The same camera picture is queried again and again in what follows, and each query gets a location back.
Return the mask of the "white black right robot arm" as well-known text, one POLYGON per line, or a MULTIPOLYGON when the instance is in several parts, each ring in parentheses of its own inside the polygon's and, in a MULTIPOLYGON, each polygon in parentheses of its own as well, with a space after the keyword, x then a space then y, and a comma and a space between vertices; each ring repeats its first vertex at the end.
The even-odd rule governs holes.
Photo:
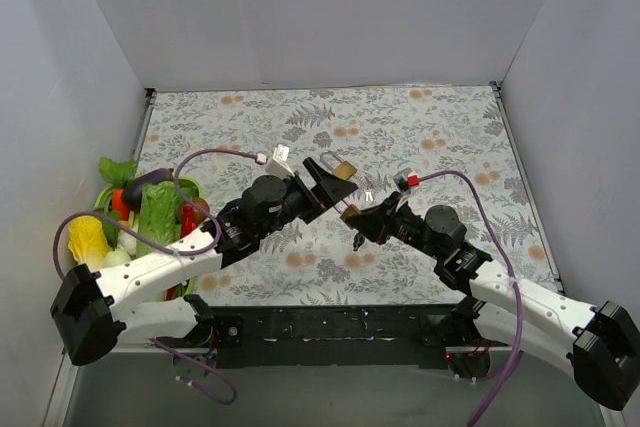
POLYGON ((452 320, 460 342, 517 345, 611 410, 622 410, 638 389, 639 329, 625 308, 612 301, 594 306, 514 279, 467 241, 453 208, 436 205, 418 216, 394 193, 374 207, 350 207, 341 218, 371 242, 396 238, 435 259, 437 277, 471 307, 452 320))

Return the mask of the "small brass padlock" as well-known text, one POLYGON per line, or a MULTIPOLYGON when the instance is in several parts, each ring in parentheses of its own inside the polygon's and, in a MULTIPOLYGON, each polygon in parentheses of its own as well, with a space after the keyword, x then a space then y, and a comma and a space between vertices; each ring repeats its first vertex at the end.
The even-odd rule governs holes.
POLYGON ((346 222, 349 218, 354 217, 361 213, 360 209, 348 200, 348 197, 354 192, 353 189, 349 190, 347 188, 343 188, 341 192, 342 199, 341 201, 346 204, 346 207, 343 209, 340 214, 340 219, 343 222, 346 222))

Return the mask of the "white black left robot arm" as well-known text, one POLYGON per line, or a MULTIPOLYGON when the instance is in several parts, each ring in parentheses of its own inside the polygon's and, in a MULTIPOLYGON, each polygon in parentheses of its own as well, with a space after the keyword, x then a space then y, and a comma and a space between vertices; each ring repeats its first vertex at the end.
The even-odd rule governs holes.
POLYGON ((92 272, 79 265, 64 274, 50 314, 71 363, 84 366, 119 342, 154 337, 205 345, 213 324, 204 301, 191 296, 155 302, 153 296, 247 258, 263 239, 296 219, 311 223, 358 188, 312 158, 303 165, 313 187, 284 162, 270 159, 264 175, 186 237, 118 266, 92 272))

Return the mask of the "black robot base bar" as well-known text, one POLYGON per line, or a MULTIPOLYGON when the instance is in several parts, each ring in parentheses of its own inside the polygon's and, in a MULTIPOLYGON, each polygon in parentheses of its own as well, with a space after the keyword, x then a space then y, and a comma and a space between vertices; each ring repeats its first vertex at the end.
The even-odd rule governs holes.
POLYGON ((452 304, 211 307, 197 325, 165 334, 176 349, 206 349, 222 369, 406 365, 444 368, 449 351, 484 352, 470 312, 452 304))

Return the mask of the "panda figure keychain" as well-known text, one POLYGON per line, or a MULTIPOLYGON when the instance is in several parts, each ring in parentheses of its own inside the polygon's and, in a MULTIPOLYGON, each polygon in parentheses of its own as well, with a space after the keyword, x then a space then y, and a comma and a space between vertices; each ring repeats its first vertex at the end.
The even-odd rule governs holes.
POLYGON ((357 252, 365 243, 366 238, 361 233, 356 233, 353 239, 353 251, 357 252))

